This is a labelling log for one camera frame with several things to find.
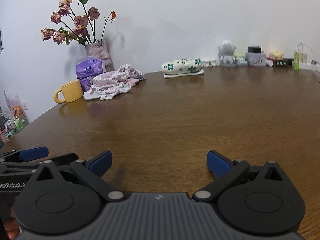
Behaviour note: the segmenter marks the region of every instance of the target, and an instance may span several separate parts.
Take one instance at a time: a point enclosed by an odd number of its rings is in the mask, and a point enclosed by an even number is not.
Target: yellow mug
[[[62,92],[64,100],[60,100],[58,98],[58,94],[60,92]],[[62,86],[60,89],[55,91],[55,93],[53,94],[53,100],[58,104],[63,104],[65,102],[70,103],[70,102],[76,101],[82,96],[83,96],[83,91],[82,91],[80,82],[79,80],[75,80]]]

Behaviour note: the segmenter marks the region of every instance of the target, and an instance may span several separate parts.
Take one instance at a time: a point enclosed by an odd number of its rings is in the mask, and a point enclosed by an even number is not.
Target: mug handle
[[[66,102],[65,99],[60,100],[60,99],[58,98],[58,94],[59,94],[61,91],[62,91],[62,89],[60,88],[60,89],[58,89],[57,91],[55,91],[55,93],[53,94],[53,100],[54,100],[57,104],[63,104],[63,103]]]

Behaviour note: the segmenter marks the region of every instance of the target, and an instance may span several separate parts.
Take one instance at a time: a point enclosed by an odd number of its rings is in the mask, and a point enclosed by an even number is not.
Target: white robot figurine
[[[234,67],[236,66],[236,57],[233,53],[236,50],[236,46],[233,45],[232,41],[222,41],[218,47],[220,59],[220,66]]]

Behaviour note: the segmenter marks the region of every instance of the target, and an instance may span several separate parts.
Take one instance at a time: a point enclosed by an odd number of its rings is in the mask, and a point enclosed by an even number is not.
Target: wall picture
[[[0,28],[0,54],[3,51],[2,27]]]

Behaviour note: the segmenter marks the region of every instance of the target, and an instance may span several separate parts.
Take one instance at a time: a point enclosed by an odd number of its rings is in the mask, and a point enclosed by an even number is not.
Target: white wall
[[[4,90],[19,94],[31,121],[55,105],[52,94],[76,78],[75,61],[85,56],[76,42],[67,47],[42,41],[42,28],[57,27],[50,14],[58,2],[0,0],[0,104],[5,105]],[[101,16],[117,13],[106,31],[115,68],[131,63],[147,73],[159,71],[167,60],[215,56],[223,39],[235,42],[237,54],[256,44],[291,57],[300,41],[320,52],[319,0],[89,0],[91,6]],[[76,2],[72,8],[83,14]],[[98,37],[103,24],[103,18],[97,21]]]

